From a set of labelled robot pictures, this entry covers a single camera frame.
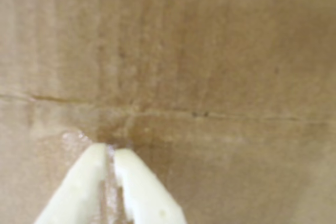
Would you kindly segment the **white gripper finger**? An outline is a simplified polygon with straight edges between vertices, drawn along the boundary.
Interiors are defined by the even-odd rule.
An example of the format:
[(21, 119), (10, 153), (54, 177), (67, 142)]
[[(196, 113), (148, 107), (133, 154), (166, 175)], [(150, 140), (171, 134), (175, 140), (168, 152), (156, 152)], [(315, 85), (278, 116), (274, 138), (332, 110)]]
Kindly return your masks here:
[(187, 223), (182, 207), (134, 151), (114, 152), (114, 174), (128, 222)]
[(106, 177), (106, 145), (90, 145), (74, 162), (35, 223), (89, 223)]

